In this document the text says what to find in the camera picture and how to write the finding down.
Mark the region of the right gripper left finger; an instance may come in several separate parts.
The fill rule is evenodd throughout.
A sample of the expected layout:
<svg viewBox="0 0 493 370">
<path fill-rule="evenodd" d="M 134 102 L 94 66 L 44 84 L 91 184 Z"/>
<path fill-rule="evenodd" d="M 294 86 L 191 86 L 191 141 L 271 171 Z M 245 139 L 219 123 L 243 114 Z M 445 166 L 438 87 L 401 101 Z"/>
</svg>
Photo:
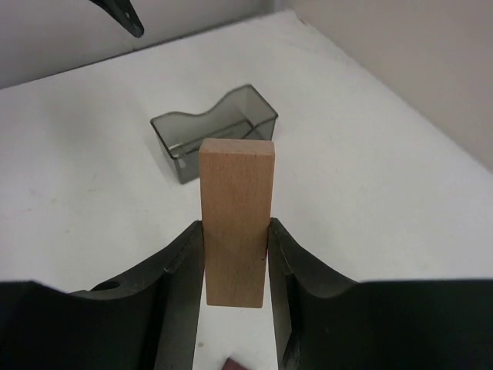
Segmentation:
<svg viewBox="0 0 493 370">
<path fill-rule="evenodd" d="M 190 369 L 203 286 L 203 229 L 88 291 L 1 284 L 3 369 Z"/>
</svg>

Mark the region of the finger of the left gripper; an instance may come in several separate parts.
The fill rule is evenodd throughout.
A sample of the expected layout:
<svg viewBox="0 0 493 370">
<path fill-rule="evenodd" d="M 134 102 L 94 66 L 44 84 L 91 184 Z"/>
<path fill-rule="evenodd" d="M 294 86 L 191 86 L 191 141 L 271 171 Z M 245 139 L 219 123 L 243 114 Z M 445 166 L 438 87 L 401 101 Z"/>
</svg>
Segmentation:
<svg viewBox="0 0 493 370">
<path fill-rule="evenodd" d="M 130 35 L 141 38 L 144 27 L 130 0 L 90 0 L 118 22 Z"/>
</svg>

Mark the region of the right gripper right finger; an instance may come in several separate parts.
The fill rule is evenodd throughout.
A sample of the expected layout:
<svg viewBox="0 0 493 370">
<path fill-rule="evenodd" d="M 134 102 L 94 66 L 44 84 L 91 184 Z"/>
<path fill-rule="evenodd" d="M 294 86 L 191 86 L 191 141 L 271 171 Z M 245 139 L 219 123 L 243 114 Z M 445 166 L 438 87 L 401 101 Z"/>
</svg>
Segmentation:
<svg viewBox="0 0 493 370">
<path fill-rule="evenodd" d="M 275 218 L 268 264 L 281 369 L 492 367 L 489 279 L 356 282 Z"/>
</svg>

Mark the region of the natural long wood block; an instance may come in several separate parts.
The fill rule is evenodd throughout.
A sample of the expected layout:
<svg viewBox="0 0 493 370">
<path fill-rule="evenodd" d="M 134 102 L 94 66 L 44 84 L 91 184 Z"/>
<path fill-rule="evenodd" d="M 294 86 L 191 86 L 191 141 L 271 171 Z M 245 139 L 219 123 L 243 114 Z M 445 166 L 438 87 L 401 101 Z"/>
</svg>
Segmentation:
<svg viewBox="0 0 493 370">
<path fill-rule="evenodd" d="M 199 151 L 206 302 L 262 308 L 275 147 L 206 139 Z"/>
</svg>

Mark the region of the dark red cube block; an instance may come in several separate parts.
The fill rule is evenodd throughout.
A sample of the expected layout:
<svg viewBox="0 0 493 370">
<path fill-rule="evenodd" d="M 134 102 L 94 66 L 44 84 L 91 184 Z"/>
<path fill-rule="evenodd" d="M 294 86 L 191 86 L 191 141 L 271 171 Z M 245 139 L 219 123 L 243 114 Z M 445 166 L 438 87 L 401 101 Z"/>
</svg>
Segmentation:
<svg viewBox="0 0 493 370">
<path fill-rule="evenodd" d="M 239 362 L 235 358 L 228 357 L 226 361 L 223 363 L 222 370 L 250 370 L 248 366 Z"/>
</svg>

